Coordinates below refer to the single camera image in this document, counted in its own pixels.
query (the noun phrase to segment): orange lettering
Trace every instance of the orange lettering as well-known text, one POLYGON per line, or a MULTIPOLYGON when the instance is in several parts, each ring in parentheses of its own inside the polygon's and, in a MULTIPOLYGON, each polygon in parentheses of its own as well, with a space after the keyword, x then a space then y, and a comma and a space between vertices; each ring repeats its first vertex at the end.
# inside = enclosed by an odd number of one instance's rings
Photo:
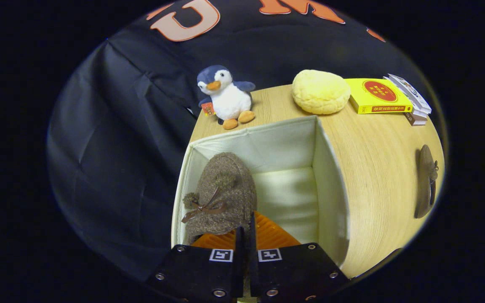
POLYGON ((158 15, 158 14, 159 14, 161 11, 165 10, 166 8, 169 8, 170 6, 171 6, 171 4, 168 4, 168 5, 166 5, 166 6, 162 6, 161 8, 158 8, 158 9, 156 9, 155 11, 153 11, 153 12, 149 13, 149 14, 147 15, 147 20, 152 19, 152 17, 154 17, 154 16, 158 15))
POLYGON ((379 36, 379 35, 378 35, 378 34, 377 34, 375 31, 372 31, 371 29, 369 29, 369 28, 367 28, 367 27, 366 27, 366 31, 367 31, 367 32, 368 32, 370 35, 372 35, 372 36, 376 37, 377 39, 379 39, 379 40, 381 40, 381 41, 383 41, 383 42, 386 42, 386 41, 385 41, 385 39, 381 38, 381 36, 379 36))
MULTIPOLYGON (((265 15, 278 15, 278 14, 286 14, 290 13, 291 9, 281 6, 278 0, 260 0, 263 4, 263 7, 259 9, 259 11, 265 15)), ((327 19, 329 21, 334 21, 337 23, 345 24, 338 15, 333 12, 330 8, 326 7, 323 4, 319 4, 317 2, 311 0, 280 0, 291 6, 297 12, 306 15, 308 13, 308 7, 311 5, 314 11, 312 12, 315 16, 320 17, 321 19, 327 19)))
POLYGON ((153 23, 151 29, 158 29, 166 39, 179 42, 190 40, 208 32, 220 21, 220 12, 208 0, 193 0, 185 4, 183 8, 193 8, 194 11, 202 16, 202 20, 192 27, 184 27, 175 19, 175 12, 170 12, 153 23))

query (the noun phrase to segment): brown shoe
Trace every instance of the brown shoe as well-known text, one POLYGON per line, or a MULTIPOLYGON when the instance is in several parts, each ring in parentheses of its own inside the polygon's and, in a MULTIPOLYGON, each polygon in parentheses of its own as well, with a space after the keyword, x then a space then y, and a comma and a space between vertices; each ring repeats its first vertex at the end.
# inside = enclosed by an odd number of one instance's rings
POLYGON ((422 218, 433 207, 435 202, 435 180, 437 180, 437 161, 433 161, 432 152, 427 145, 420 149, 418 163, 418 197, 415 218, 422 218))

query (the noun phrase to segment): penguin beak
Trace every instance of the penguin beak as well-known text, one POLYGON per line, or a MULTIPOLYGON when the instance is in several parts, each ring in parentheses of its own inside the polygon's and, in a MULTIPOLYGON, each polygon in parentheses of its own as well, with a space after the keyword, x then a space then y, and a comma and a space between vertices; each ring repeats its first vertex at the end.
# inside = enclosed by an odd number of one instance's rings
POLYGON ((214 81, 209 84, 207 84, 207 89, 208 90, 218 90, 220 88, 220 81, 214 81))

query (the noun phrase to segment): book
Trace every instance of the book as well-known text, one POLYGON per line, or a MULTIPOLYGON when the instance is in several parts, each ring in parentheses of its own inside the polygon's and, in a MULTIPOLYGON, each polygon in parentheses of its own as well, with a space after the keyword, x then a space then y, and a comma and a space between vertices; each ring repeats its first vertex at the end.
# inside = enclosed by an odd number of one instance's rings
POLYGON ((351 88, 351 101, 358 114, 411 112, 413 105, 390 80, 345 79, 351 88))
POLYGON ((425 125, 426 121, 428 121, 428 119, 425 117, 415 116, 415 115, 412 115, 411 113, 404 113, 404 115, 408 119, 411 126, 425 125))
MULTIPOLYGON (((386 80, 390 80, 389 77, 387 76, 383 76, 383 79, 386 79, 386 80)), ((409 99, 409 101, 411 102, 411 104, 413 105, 413 111, 411 112, 412 115, 416 115, 416 116, 420 116, 420 117, 428 117, 428 114, 426 114, 425 112, 423 112, 420 107, 418 107, 418 105, 413 102, 413 100, 409 97, 406 89, 402 86, 402 85, 398 85, 396 84, 394 81, 391 81, 393 84, 396 85, 396 87, 403 93, 406 95, 406 97, 409 99)))
POLYGON ((423 111, 426 114, 432 113, 432 108, 429 106, 428 102, 426 102, 419 92, 404 78, 389 74, 389 80, 396 86, 402 87, 405 94, 411 99, 412 104, 416 104, 420 111, 423 111))

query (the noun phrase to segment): wooden table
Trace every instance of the wooden table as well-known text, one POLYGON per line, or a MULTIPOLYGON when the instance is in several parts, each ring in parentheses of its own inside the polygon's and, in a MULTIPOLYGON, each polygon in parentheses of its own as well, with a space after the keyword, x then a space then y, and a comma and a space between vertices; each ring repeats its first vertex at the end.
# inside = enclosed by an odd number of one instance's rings
MULTIPOLYGON (((256 90, 252 98, 256 118, 235 130, 311 115, 295 104, 291 85, 256 90)), ((216 119, 201 111, 190 141, 230 132, 216 119)), ((422 227, 429 215, 414 218, 416 151, 427 144, 439 162, 438 197, 445 174, 443 149, 430 119, 413 127, 399 113, 357 115, 350 103, 320 119, 347 189, 350 243, 342 271, 352 278, 406 245, 422 227)))

